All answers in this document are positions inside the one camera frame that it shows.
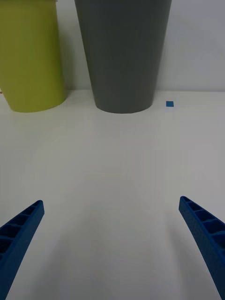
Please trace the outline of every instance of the white background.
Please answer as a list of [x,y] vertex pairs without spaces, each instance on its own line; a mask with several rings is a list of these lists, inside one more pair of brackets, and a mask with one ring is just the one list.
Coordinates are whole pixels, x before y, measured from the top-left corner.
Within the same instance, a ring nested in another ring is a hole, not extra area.
[[219,300],[178,205],[225,221],[224,99],[160,92],[118,115],[75,91],[24,114],[0,95],[0,225],[45,206],[7,300]]
[[[90,88],[74,0],[57,10],[67,87]],[[172,0],[159,89],[225,90],[224,12],[224,0]]]

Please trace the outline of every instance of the white table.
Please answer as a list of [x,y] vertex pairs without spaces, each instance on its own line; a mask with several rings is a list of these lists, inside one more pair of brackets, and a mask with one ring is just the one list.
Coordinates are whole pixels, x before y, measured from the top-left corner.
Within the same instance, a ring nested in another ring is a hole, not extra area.
[[178,205],[225,221],[224,189],[225,93],[158,92],[131,115],[85,90],[29,114],[0,95],[0,225],[45,205],[7,300],[219,300]]

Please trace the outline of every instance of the white wall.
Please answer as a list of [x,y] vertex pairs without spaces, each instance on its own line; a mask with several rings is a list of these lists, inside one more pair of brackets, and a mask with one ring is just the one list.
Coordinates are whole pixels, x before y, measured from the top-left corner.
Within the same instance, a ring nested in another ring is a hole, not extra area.
[[[74,0],[57,3],[69,88],[90,88]],[[225,90],[225,1],[172,0],[158,87]]]

